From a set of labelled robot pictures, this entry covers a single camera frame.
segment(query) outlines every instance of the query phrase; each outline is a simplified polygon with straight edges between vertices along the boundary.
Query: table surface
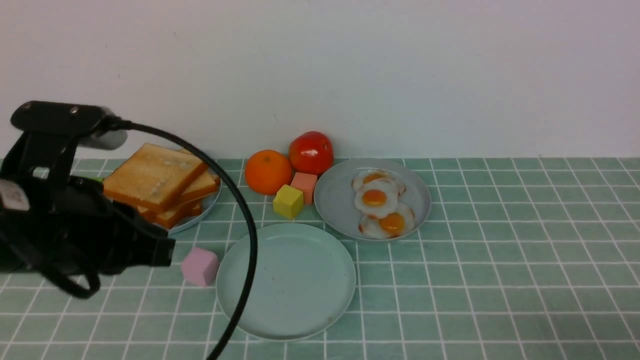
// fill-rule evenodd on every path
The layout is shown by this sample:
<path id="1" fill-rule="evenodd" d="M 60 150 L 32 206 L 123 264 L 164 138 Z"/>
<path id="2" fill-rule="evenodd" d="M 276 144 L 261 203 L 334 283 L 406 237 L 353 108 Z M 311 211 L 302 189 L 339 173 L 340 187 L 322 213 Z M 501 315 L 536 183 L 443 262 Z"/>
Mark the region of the table surface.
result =
<path id="1" fill-rule="evenodd" d="M 415 236 L 356 243 L 313 207 L 297 222 L 343 241 L 358 270 L 348 311 L 296 343 L 234 333 L 224 359 L 640 359 L 640 159 L 394 159 L 434 200 Z M 80 160 L 106 176 L 122 160 Z M 244 184 L 243 160 L 221 160 Z M 241 188 L 258 226 L 282 219 Z M 222 257 L 246 233 L 226 188 L 211 214 L 176 235 L 169 268 L 103 277 L 90 300 L 37 275 L 0 275 L 0 358 L 203 359 L 227 318 L 216 288 L 185 284 L 193 246 Z"/>

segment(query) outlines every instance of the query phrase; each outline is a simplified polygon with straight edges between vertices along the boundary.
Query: toy block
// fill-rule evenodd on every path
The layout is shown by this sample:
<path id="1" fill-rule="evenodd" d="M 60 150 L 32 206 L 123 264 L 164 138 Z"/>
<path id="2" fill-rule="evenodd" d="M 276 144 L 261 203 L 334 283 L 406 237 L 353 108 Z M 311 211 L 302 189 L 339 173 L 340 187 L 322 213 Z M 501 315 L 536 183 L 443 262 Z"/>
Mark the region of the toy block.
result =
<path id="1" fill-rule="evenodd" d="M 289 185 L 283 185 L 273 199 L 273 211 L 289 220 L 302 210 L 305 205 L 304 194 Z"/>
<path id="2" fill-rule="evenodd" d="M 291 181 L 291 187 L 300 190 L 305 195 L 305 204 L 313 204 L 314 202 L 314 189 L 316 188 L 316 182 L 318 181 L 317 175 L 305 174 L 304 172 L 297 172 L 293 176 Z"/>
<path id="3" fill-rule="evenodd" d="M 193 247 L 180 268 L 187 282 L 205 288 L 215 280 L 218 265 L 218 257 L 213 252 Z"/>

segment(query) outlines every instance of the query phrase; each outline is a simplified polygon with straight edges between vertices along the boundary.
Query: gray plate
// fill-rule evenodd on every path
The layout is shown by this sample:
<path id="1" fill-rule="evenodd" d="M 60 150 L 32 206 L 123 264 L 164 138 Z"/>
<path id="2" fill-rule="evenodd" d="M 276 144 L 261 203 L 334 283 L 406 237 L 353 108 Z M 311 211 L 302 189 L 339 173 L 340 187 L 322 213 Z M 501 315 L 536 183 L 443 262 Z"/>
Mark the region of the gray plate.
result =
<path id="1" fill-rule="evenodd" d="M 404 181 L 406 192 L 402 194 L 400 201 L 413 210 L 415 229 L 397 238 L 384 240 L 366 238 L 358 230 L 362 212 L 353 204 L 356 191 L 351 187 L 351 181 L 360 171 L 370 168 L 386 170 Z M 314 190 L 314 202 L 320 216 L 332 228 L 350 238 L 366 241 L 391 241 L 405 238 L 427 220 L 431 209 L 431 196 L 424 181 L 406 167 L 381 159 L 347 160 L 330 168 L 318 179 Z"/>

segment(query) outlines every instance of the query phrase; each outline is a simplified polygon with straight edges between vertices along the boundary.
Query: light green plate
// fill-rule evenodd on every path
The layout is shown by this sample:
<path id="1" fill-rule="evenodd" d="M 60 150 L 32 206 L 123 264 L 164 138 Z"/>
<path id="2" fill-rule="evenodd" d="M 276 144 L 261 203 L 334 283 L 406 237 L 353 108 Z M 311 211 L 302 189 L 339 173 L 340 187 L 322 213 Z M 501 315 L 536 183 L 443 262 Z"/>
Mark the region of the light green plate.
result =
<path id="1" fill-rule="evenodd" d="M 236 308 L 248 263 L 247 235 L 224 257 L 216 278 L 227 317 Z M 238 327 L 265 340 L 307 338 L 338 320 L 355 286 L 353 260 L 332 235 L 303 224 L 263 227 L 253 289 Z"/>

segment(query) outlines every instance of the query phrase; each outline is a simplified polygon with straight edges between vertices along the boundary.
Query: tomato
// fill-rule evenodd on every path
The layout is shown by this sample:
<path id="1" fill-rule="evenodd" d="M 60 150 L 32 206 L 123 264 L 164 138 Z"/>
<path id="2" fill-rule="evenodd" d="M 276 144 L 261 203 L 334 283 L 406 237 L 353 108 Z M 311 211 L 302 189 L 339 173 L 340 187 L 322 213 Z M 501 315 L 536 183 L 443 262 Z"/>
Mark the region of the tomato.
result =
<path id="1" fill-rule="evenodd" d="M 298 172 L 320 175 L 333 165 L 333 146 L 325 134 L 309 131 L 293 140 L 289 160 Z"/>

